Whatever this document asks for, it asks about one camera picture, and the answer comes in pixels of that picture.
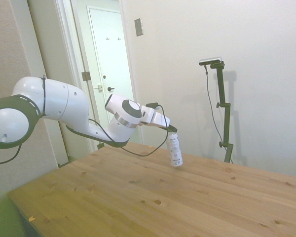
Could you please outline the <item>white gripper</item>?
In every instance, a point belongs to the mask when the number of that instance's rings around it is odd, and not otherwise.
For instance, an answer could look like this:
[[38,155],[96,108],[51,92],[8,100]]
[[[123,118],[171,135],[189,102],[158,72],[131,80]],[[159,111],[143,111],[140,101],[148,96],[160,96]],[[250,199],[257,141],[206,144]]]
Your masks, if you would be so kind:
[[167,132],[177,132],[177,129],[170,125],[170,119],[159,112],[154,112],[149,125],[166,128]]

